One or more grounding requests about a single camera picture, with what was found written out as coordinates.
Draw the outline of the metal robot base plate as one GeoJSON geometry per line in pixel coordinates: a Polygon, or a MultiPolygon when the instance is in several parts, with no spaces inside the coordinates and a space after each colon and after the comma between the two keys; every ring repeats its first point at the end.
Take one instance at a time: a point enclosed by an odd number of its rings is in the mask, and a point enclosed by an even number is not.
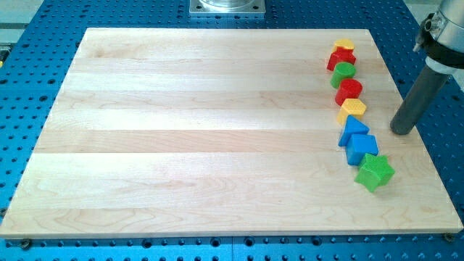
{"type": "Polygon", "coordinates": [[[265,13],[265,0],[190,0],[189,12],[196,15],[261,15],[265,13]]]}

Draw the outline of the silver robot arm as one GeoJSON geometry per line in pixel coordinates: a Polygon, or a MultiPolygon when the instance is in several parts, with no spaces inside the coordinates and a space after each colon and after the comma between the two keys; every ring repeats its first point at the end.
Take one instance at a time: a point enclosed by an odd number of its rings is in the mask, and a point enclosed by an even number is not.
{"type": "Polygon", "coordinates": [[[426,64],[451,75],[463,69],[463,0],[443,0],[420,24],[414,52],[423,49],[426,64]]]}

